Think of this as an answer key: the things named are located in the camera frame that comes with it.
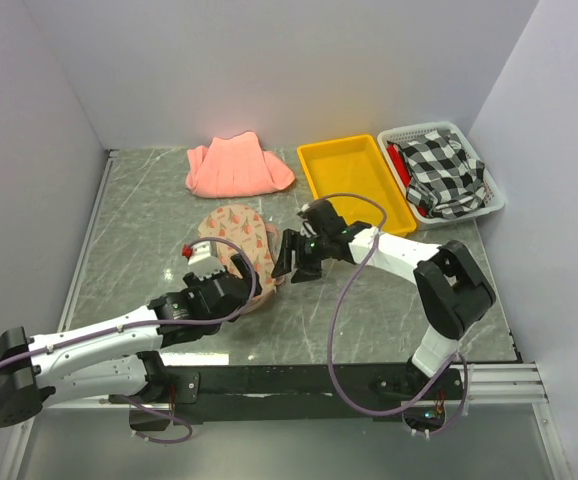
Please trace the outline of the pink mesh laundry bag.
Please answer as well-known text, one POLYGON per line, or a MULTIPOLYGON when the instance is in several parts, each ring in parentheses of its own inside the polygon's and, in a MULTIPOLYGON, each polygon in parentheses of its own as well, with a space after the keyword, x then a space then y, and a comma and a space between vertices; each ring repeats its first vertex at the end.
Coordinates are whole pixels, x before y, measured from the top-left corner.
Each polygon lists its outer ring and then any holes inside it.
POLYGON ((280 234, 274 225, 266 223, 262 216, 249 206, 220 206, 201 220, 197 232, 201 238, 216 237, 230 241, 238 246, 253 264, 262 291, 252 300, 245 313, 260 308, 285 282, 284 276, 278 279, 272 277, 280 248, 280 234))

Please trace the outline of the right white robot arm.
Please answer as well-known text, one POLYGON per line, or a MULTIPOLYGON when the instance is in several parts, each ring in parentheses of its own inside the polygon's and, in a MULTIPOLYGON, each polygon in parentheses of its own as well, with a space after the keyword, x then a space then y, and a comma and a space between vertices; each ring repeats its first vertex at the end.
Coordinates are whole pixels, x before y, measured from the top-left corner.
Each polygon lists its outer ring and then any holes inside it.
POLYGON ((370 266, 417 287, 428 328, 413 353, 409 391, 429 398, 442 386, 441 365, 457 353, 460 340, 496 302, 496 294, 469 249, 459 241, 420 243, 384 233, 367 222, 346 223, 331 202, 299 212, 302 229, 286 229, 272 276, 291 274, 302 283, 322 276, 328 259, 370 266))

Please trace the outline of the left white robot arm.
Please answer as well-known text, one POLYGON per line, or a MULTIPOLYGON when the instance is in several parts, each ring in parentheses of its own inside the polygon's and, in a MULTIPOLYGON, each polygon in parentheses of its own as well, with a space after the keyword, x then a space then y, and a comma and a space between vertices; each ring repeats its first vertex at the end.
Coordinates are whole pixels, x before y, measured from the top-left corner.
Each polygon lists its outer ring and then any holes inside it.
POLYGON ((96 395, 162 399, 171 383, 162 349, 217 333, 261 292, 251 261, 235 254, 231 273, 212 253, 192 253, 185 286, 111 320, 55 334, 0 335, 0 428, 46 406, 96 395))

